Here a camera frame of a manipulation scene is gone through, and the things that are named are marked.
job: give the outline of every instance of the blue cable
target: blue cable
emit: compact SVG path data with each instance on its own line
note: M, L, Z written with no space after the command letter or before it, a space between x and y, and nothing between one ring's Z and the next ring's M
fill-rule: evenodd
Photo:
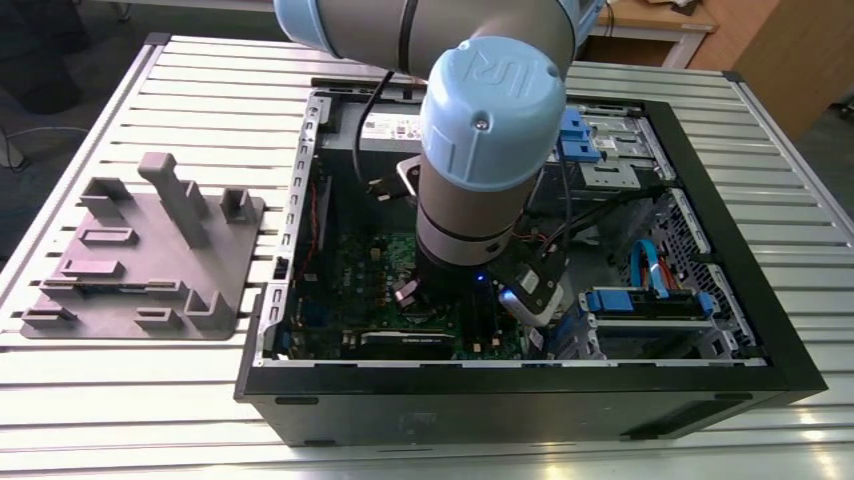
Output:
M631 257L629 265L630 282L633 287L643 287L641 283L641 255L646 255L646 264L650 272L650 284L655 290L658 298L667 298L667 286L662 275L662 268L658 264L658 250L651 240L641 239L631 247Z

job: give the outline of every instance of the motherboard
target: motherboard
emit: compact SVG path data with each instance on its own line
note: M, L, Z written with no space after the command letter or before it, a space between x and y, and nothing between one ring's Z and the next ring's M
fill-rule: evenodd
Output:
M400 308L392 286L412 277L415 250L414 233L340 235L326 274L307 274L300 282L296 322L282 333L291 356L522 358L519 322L499 305L496 286L486 276L479 299L432 309Z

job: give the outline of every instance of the light blue joint cap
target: light blue joint cap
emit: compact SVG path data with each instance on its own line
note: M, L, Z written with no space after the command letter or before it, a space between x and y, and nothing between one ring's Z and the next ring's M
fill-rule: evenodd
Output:
M446 51L430 71L422 146L458 187L515 187L546 163L566 92L558 67L519 40L476 37Z
M342 58L326 38L318 0L274 0L272 8L276 11L279 26L291 37L291 41L323 50L335 58Z
M573 32L575 32L575 47L579 47L593 28L597 25L597 18L602 7L605 7L606 0L590 0L585 4L585 11L581 10L581 0L559 0L566 16L573 24Z

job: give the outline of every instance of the open pc tower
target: open pc tower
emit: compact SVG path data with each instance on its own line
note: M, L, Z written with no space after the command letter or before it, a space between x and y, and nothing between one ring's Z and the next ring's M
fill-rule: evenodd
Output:
M366 194L351 164L374 85L315 87L235 393L288 445L674 438L826 389L667 104L567 98L590 127L589 145L607 152L575 165L574 209L658 191L611 200L575 236L559 311L531 328L495 299L488 272L471 301L402 310L395 288L415 268L414 202ZM366 179L394 176L420 152L422 94L394 86L374 107ZM554 228L561 186L553 158L519 248L536 248ZM705 314L641 306L639 241L654 245L674 290L702 292ZM607 305L610 292L627 290L635 310L647 309L634 316Z

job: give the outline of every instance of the green circuit board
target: green circuit board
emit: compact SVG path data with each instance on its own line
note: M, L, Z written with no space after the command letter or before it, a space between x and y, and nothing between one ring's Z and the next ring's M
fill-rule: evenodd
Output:
M454 359L458 360L520 358L519 328L500 306L496 306L496 314L502 316L502 325L512 325L512 328L502 329L496 340L478 342L478 345L464 341L464 319L459 318L454 306L423 315L400 312L392 285L410 280L415 248L414 234L339 237L327 288L316 289L299 299L302 328L296 335L303 337L304 354L318 360L339 359L347 332L394 330L452 335Z

